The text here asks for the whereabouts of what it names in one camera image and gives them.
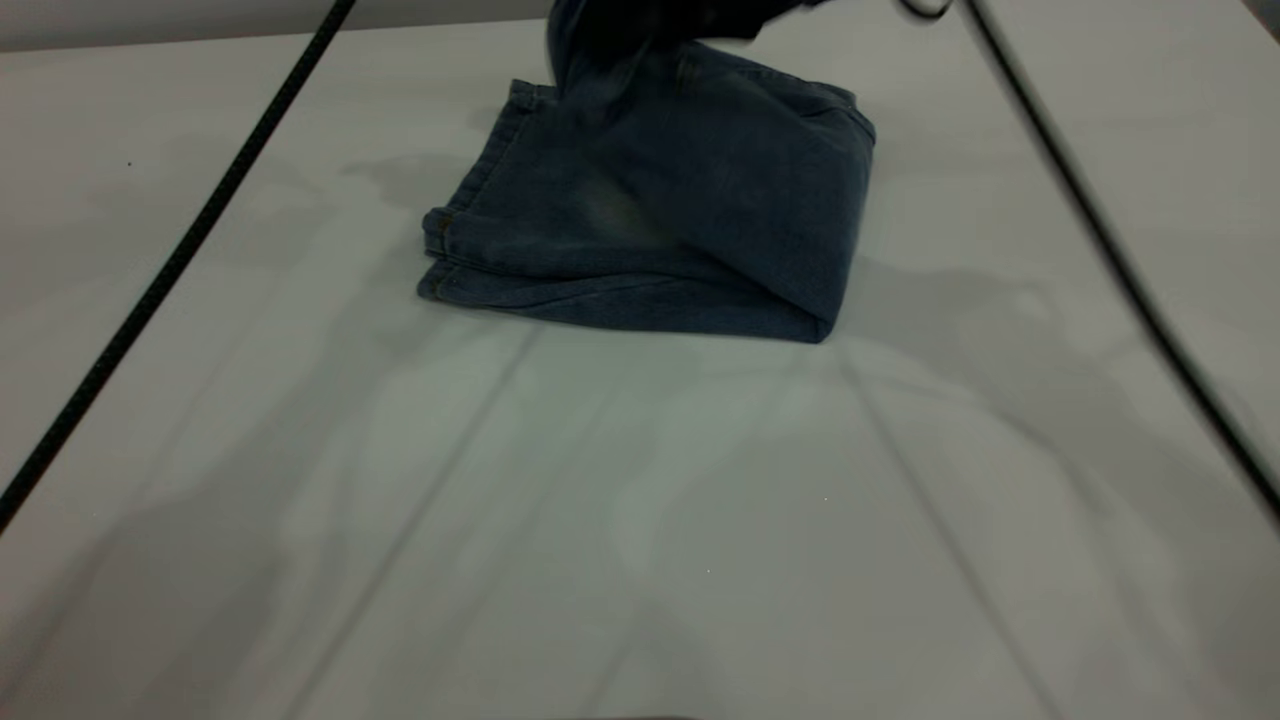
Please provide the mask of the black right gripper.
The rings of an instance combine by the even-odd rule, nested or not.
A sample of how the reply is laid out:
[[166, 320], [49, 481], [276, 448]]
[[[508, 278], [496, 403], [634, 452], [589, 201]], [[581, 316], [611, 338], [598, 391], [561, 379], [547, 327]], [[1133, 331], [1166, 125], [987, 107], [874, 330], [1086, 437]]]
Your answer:
[[822, 1], [602, 1], [600, 35], [612, 44], [755, 38], [771, 22]]

